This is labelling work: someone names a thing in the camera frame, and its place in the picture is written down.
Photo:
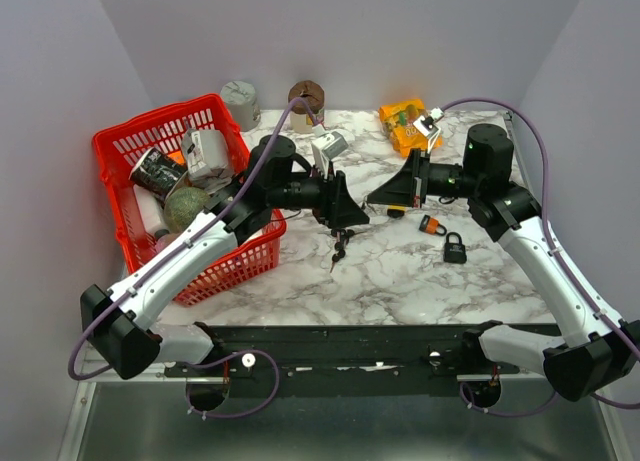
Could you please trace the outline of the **yellow padlock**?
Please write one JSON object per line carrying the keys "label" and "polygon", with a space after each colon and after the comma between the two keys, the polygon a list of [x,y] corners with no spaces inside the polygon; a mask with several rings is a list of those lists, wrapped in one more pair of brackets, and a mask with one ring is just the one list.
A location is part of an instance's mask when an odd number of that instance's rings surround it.
{"label": "yellow padlock", "polygon": [[387,216],[392,219],[400,219],[405,215],[405,213],[406,208],[401,206],[390,206],[386,211]]}

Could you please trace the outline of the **black key bunch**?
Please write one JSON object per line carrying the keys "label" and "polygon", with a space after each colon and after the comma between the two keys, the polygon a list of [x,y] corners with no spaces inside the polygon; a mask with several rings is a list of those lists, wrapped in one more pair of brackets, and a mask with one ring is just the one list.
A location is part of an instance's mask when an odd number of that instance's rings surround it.
{"label": "black key bunch", "polygon": [[334,254],[331,257],[330,271],[333,271],[335,266],[346,256],[346,247],[355,235],[353,229],[333,229],[331,236],[335,238],[334,242]]}

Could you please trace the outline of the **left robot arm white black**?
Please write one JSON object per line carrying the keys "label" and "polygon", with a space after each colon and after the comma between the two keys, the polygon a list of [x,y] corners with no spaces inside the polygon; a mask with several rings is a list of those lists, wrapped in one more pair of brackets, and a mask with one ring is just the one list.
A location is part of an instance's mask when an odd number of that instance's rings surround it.
{"label": "left robot arm white black", "polygon": [[276,209],[308,209],[331,230],[368,223],[352,199],[334,159],[351,141],[344,130],[325,131],[311,142],[314,161],[299,157],[288,138],[263,138],[244,174],[208,198],[195,219],[164,250],[125,279],[80,297],[83,336],[109,369],[128,380],[151,364],[186,362],[201,376],[214,374],[220,349],[201,328],[163,334],[157,319],[190,282],[270,223]]}

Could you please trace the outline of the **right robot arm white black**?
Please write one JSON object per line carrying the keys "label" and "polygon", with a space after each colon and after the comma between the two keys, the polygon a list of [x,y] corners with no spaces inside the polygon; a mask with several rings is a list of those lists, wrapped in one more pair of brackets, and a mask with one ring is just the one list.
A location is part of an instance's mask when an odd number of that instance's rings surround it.
{"label": "right robot arm white black", "polygon": [[480,373],[508,363],[546,377],[569,401],[578,401],[626,376],[636,362],[639,324],[624,321],[615,310],[588,303],[589,284],[576,287],[567,259],[542,209],[526,188],[511,181],[513,142],[494,124],[476,124],[466,137],[459,165],[433,163],[429,154],[412,150],[400,171],[370,192],[370,204],[418,207],[428,196],[463,198],[472,219],[520,266],[553,315],[557,337],[522,331],[490,321],[468,330],[460,360]]}

